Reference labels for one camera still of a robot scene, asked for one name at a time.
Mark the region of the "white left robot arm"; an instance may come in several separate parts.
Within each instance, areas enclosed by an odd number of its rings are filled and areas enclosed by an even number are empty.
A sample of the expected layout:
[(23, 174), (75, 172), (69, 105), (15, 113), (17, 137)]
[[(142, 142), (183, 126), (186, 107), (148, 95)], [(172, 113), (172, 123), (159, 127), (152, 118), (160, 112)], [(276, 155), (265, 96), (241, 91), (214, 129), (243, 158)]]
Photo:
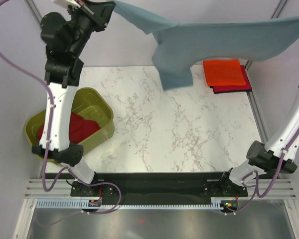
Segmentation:
[(57, 0), (71, 19), (51, 12), (41, 21), (40, 37), (46, 44), (44, 85), (47, 107), (42, 137), (32, 153), (53, 159), (68, 167), (89, 196), (99, 192), (95, 172), (83, 160), (83, 146), (69, 140), (72, 103), (79, 86), (84, 63), (80, 55), (93, 32), (104, 31), (115, 8), (113, 1)]

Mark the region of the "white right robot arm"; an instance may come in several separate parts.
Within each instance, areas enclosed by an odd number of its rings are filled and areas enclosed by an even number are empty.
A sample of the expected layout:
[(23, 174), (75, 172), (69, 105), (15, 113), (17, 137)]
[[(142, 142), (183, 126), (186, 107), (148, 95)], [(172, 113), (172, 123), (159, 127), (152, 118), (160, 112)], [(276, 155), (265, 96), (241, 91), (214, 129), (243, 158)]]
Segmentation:
[(297, 169), (293, 160), (299, 147), (299, 90), (289, 117), (282, 127), (265, 144), (254, 141), (247, 152), (247, 159), (238, 167), (231, 169), (228, 179), (218, 183), (218, 190), (224, 196), (236, 191), (236, 185), (243, 186), (253, 178), (268, 173), (294, 173)]

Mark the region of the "blue-grey t-shirt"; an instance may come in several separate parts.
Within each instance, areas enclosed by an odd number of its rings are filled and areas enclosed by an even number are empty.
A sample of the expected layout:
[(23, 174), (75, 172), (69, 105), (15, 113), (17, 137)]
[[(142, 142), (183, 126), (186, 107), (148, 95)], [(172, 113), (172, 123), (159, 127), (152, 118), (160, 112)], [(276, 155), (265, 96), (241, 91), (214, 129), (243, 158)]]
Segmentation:
[(163, 90), (192, 86), (191, 67), (210, 58), (271, 59), (299, 38), (299, 16), (239, 23), (176, 23), (134, 5), (116, 1), (114, 11), (157, 47), (152, 56)]

